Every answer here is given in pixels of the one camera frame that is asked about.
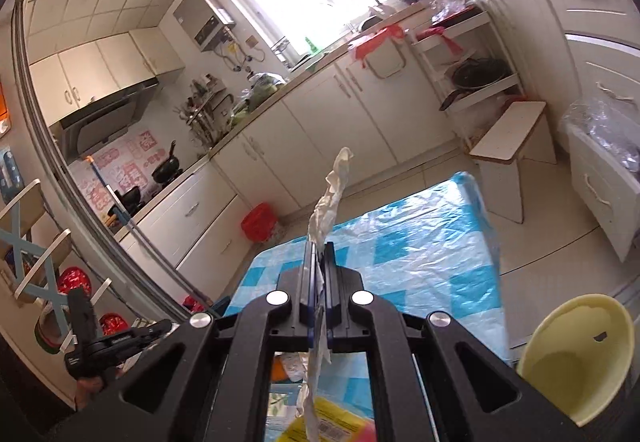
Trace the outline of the open white drawer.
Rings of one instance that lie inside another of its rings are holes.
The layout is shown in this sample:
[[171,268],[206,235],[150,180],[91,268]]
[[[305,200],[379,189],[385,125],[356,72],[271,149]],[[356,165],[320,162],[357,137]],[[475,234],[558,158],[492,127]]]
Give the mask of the open white drawer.
[[624,262],[639,233],[639,181],[574,124],[567,136],[573,188]]

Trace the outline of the grey range hood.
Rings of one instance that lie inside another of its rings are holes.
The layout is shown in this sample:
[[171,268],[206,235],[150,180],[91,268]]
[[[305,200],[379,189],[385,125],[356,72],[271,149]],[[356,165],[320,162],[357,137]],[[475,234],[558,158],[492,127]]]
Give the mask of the grey range hood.
[[160,87],[156,77],[90,102],[50,125],[55,143],[70,164],[125,134],[138,122]]

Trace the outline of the yellow snack package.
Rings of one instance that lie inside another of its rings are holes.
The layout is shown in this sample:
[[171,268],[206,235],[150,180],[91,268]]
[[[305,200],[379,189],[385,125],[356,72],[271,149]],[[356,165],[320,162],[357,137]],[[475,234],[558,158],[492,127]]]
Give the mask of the yellow snack package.
[[376,441],[375,426],[371,419],[360,417],[323,398],[316,399],[314,406],[320,441]]

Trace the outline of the small black pan on stove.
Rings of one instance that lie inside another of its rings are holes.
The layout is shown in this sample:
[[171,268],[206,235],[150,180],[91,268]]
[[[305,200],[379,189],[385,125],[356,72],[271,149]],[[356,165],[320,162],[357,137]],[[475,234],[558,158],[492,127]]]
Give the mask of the small black pan on stove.
[[141,190],[137,185],[130,188],[125,194],[120,194],[117,190],[114,191],[114,194],[130,216],[134,216],[144,206]]

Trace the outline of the blue white folding rack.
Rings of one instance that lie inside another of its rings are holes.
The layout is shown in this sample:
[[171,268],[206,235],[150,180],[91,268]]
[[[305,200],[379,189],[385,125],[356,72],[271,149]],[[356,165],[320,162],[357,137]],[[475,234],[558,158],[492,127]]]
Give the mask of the blue white folding rack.
[[75,251],[68,228],[60,228],[46,246],[34,240],[35,225],[53,214],[41,182],[24,180],[7,147],[1,150],[1,201],[1,278],[17,304],[40,306],[35,326],[38,344],[49,353],[63,353],[74,340],[68,292],[79,287],[97,303],[112,282],[91,275],[90,268],[64,268],[65,260]]

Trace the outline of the grey water heater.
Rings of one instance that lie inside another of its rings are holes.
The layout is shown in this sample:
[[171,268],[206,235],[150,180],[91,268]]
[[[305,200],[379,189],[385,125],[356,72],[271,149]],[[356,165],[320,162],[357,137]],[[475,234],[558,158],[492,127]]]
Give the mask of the grey water heater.
[[217,0],[181,0],[174,17],[201,52],[232,40],[235,21]]

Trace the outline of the clear plastic bag in drawer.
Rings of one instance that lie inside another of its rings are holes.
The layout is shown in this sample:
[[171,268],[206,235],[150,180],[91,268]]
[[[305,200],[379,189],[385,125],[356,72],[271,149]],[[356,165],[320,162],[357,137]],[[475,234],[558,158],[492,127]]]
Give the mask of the clear plastic bag in drawer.
[[583,98],[570,104],[561,122],[565,132],[570,131],[570,126],[579,129],[625,169],[639,176],[639,142],[631,137],[623,118],[616,116],[608,103],[600,98]]

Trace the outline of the red bag trash bin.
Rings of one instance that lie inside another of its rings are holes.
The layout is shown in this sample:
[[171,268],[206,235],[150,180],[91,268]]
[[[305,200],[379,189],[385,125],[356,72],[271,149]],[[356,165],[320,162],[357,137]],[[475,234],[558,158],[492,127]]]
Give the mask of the red bag trash bin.
[[265,243],[270,240],[278,224],[278,217],[268,202],[261,202],[243,218],[241,228],[245,236],[253,243]]

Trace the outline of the white storage rack shelf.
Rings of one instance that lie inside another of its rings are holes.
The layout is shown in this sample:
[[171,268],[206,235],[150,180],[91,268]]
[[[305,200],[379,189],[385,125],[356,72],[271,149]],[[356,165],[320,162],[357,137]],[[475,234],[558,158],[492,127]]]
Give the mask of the white storage rack shelf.
[[454,102],[445,116],[465,150],[480,142],[484,134],[513,102],[526,95],[518,70],[487,12],[477,6],[442,20],[437,25],[421,24],[408,30],[408,39],[431,81],[438,105],[454,90],[449,76],[468,58],[500,58],[512,74]]

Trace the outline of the blue white checkered tablecloth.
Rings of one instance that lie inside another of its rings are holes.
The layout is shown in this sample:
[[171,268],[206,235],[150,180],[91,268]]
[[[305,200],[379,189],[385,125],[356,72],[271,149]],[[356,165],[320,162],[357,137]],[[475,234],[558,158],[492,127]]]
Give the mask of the blue white checkered tablecloth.
[[[463,172],[431,188],[334,225],[336,264],[358,271],[363,286],[400,312],[449,313],[503,362],[510,362],[499,290],[499,247],[480,189]],[[303,263],[306,236],[258,254],[226,314],[276,289],[280,274]],[[265,441],[277,441],[296,417],[301,384],[272,384]],[[366,355],[331,354],[318,395],[373,419]]]

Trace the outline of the black wok on stove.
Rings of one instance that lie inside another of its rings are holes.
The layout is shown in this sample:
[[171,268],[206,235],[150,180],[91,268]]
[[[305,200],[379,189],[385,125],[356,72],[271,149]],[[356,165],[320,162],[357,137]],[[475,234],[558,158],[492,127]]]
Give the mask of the black wok on stove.
[[170,143],[168,157],[163,160],[152,172],[152,178],[157,184],[166,184],[180,170],[179,159],[175,156],[176,141]]

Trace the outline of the black frying pan on rack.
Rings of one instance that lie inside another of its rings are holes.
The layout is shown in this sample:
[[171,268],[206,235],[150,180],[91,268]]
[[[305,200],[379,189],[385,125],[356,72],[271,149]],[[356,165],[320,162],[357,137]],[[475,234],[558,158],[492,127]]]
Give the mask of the black frying pan on rack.
[[511,74],[508,63],[500,58],[468,58],[457,66],[449,76],[454,90],[440,103],[439,110],[444,112],[454,102],[503,80]]

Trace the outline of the white paper strip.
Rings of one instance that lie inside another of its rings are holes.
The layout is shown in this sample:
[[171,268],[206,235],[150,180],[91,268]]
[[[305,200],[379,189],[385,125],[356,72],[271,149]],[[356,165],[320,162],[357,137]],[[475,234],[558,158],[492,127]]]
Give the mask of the white paper strip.
[[[307,240],[316,248],[314,261],[318,261],[324,251],[326,236],[333,228],[337,217],[338,206],[348,185],[349,165],[354,157],[348,147],[342,147],[336,155],[332,170],[326,176],[326,191],[314,206],[314,212],[308,222]],[[314,306],[314,338],[312,348],[308,352],[307,373],[303,388],[300,390],[297,407],[305,424],[308,441],[319,441],[319,417],[314,409],[321,366],[324,360],[331,361],[326,334],[326,305],[322,303]]]

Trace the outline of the red bag on cabinet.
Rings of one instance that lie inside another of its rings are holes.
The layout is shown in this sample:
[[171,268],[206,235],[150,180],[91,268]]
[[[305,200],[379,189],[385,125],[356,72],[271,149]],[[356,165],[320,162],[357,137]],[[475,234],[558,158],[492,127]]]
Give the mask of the red bag on cabinet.
[[355,61],[364,64],[366,57],[378,50],[387,40],[400,43],[405,39],[405,36],[405,31],[398,24],[386,26],[372,35],[365,35],[354,40],[349,45],[348,53]]

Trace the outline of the yellow plastic trash basin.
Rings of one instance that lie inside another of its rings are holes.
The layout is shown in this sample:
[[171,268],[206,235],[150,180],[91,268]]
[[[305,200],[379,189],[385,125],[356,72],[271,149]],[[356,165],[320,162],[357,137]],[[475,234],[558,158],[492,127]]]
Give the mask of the yellow plastic trash basin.
[[568,300],[536,328],[518,374],[576,425],[614,401],[634,358],[634,322],[616,299],[589,294]]

